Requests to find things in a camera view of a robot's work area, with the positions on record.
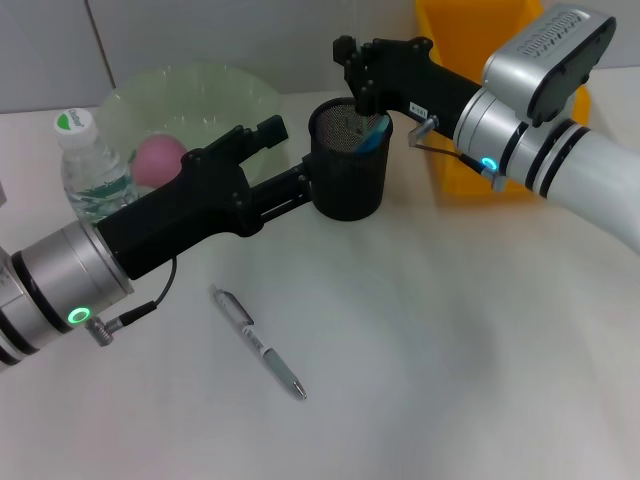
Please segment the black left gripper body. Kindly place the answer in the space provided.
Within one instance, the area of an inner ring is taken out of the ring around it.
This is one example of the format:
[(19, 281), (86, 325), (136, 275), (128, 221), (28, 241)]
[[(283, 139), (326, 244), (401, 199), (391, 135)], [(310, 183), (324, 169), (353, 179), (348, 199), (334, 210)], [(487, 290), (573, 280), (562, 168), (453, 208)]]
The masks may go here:
[(252, 155), (241, 147), (194, 150), (173, 180), (100, 221), (125, 275), (139, 279), (212, 235), (256, 234), (261, 215), (241, 168)]

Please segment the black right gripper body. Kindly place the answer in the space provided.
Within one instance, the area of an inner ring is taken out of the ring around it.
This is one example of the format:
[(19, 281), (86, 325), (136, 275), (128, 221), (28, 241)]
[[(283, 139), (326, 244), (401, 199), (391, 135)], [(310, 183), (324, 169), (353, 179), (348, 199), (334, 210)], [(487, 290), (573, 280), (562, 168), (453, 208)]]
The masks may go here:
[(480, 86), (433, 62), (432, 47), (426, 37), (374, 40), (368, 58), (368, 109), (418, 120), (420, 115), (411, 111), (415, 105), (437, 117), (437, 133), (452, 134)]

